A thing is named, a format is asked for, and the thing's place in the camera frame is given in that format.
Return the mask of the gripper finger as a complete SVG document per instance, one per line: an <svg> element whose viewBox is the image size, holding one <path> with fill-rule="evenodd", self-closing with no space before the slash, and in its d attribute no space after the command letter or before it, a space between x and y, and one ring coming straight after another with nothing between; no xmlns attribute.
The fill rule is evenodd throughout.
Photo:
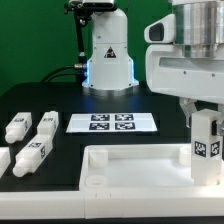
<svg viewBox="0 0 224 224"><path fill-rule="evenodd" d="M218 105L218 112L221 113L219 116L216 125L217 125L217 135L224 136L224 105Z"/></svg>
<svg viewBox="0 0 224 224"><path fill-rule="evenodd" d="M186 118L186 126L188 128L191 127L191 116L193 113L197 111L195 106L196 100L190 98L183 98L179 99L180 107L185 115Z"/></svg>

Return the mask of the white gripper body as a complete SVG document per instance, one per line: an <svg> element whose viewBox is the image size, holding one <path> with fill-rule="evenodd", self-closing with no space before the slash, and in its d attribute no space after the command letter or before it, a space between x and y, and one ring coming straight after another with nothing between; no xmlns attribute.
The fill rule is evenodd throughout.
<svg viewBox="0 0 224 224"><path fill-rule="evenodd" d="M214 58L185 58L180 46L150 45L145 65L152 92L224 104L224 44Z"/></svg>

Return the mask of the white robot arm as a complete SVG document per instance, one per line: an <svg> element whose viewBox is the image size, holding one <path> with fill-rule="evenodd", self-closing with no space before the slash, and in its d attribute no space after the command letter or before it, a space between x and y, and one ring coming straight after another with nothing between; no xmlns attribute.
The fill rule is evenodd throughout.
<svg viewBox="0 0 224 224"><path fill-rule="evenodd" d="M178 97L192 124L197 101L224 105L224 0L171 0L171 5L171 14L144 30L146 82L152 92ZM83 86L98 92L136 87L126 15L112 0L83 0L83 6L93 20Z"/></svg>

